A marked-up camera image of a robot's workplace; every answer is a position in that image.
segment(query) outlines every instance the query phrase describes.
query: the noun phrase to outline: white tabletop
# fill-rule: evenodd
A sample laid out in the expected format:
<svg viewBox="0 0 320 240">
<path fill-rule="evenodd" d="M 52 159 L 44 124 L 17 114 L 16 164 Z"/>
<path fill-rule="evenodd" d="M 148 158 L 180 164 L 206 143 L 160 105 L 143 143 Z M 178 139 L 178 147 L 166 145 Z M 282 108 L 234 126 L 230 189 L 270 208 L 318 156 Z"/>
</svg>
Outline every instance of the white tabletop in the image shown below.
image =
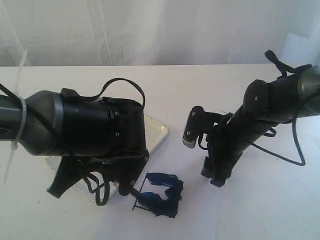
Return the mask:
<svg viewBox="0 0 320 240">
<path fill-rule="evenodd" d="M 16 72 L 17 68 L 1 67 L 0 82 L 12 89 Z M 272 64 L 25 67 L 19 92 L 26 98 L 40 90 L 59 92 L 61 88 L 71 88 L 83 96 L 91 96 L 108 79 L 128 78 L 145 92 L 145 113 L 167 124 L 171 135 L 182 136 L 193 106 L 203 106 L 208 112 L 234 112 L 241 105 L 249 83 L 255 79 L 271 82 L 278 75 Z M 106 94 L 141 100 L 130 85 L 122 82 L 110 86 Z M 318 122 L 318 117 L 310 117 L 297 123 L 305 167 L 283 162 L 254 147 L 244 152 L 231 178 L 219 190 L 222 200 L 218 240 L 320 238 Z M 291 126 L 278 126 L 277 131 L 276 138 L 261 138 L 257 143 L 298 159 Z M 5 174 L 9 145 L 0 142 L 1 178 Z M 181 151 L 197 151 L 199 161 L 207 154 L 186 147 Z M 53 174 L 46 169 L 44 158 L 31 156 L 20 146 L 7 183 L 0 184 L 1 239 L 94 238 L 106 217 L 104 209 L 73 189 L 55 199 L 46 192 L 52 180 Z"/>
</svg>

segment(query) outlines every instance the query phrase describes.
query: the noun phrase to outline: blue torn paper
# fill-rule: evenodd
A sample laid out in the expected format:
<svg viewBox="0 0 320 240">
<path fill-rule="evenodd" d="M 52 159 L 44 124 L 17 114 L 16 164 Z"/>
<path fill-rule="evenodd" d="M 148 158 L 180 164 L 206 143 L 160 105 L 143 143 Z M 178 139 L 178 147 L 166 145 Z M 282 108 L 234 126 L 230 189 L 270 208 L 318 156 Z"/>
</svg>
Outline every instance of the blue torn paper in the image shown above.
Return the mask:
<svg viewBox="0 0 320 240">
<path fill-rule="evenodd" d="M 167 216 L 175 218 L 178 214 L 179 201 L 182 199 L 181 192 L 184 189 L 184 182 L 179 180 L 174 174 L 160 172 L 148 172 L 145 178 L 151 185 L 169 187 L 165 190 L 167 199 L 162 199 L 159 194 L 153 192 L 142 192 L 133 189 L 131 194 L 136 197 L 139 204 L 155 214 L 155 216 Z"/>
</svg>

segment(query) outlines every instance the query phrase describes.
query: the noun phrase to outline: white tray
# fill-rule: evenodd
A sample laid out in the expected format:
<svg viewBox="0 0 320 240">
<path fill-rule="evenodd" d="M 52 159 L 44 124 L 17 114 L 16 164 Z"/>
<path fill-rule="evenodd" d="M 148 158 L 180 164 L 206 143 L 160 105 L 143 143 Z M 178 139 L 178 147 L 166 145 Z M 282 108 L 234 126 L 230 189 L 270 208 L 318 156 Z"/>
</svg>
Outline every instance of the white tray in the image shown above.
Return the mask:
<svg viewBox="0 0 320 240">
<path fill-rule="evenodd" d="M 146 148 L 148 149 L 149 153 L 151 153 L 156 146 L 159 145 L 159 143 L 165 138 L 165 136 L 168 134 L 168 127 L 165 124 L 162 124 L 156 120 L 154 120 L 151 117 L 144 116 L 144 125 L 145 125 L 145 140 L 146 140 Z M 60 156 L 49 156 L 45 159 L 47 166 L 52 169 L 53 173 L 56 174 L 61 157 Z M 100 174 L 94 174 L 95 176 L 98 177 L 99 182 L 103 183 L 103 179 Z M 95 202 L 95 194 L 90 193 L 88 191 L 87 184 L 85 181 L 80 180 L 78 181 L 75 185 L 72 186 L 75 190 L 78 192 L 87 195 L 89 199 L 93 202 Z M 113 185 L 110 184 L 110 196 L 116 192 L 117 188 Z"/>
</svg>

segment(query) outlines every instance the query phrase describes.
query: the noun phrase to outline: white curtain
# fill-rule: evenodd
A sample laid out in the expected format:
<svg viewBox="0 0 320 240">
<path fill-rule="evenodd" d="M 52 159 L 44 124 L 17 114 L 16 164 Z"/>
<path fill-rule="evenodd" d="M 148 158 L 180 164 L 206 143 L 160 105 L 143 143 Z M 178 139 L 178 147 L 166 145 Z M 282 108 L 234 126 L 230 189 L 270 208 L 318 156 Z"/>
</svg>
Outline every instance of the white curtain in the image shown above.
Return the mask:
<svg viewBox="0 0 320 240">
<path fill-rule="evenodd" d="M 320 0 L 0 0 L 0 66 L 320 62 Z"/>
</svg>

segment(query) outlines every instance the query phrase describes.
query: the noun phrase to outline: white backdrop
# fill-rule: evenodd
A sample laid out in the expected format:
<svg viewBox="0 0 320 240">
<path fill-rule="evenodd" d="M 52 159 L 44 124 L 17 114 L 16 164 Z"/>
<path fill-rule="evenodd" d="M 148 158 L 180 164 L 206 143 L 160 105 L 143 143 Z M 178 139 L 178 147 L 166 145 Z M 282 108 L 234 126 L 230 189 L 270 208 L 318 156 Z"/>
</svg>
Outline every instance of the white backdrop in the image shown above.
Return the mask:
<svg viewBox="0 0 320 240">
<path fill-rule="evenodd" d="M 0 0 L 0 66 L 320 61 L 319 0 Z"/>
</svg>

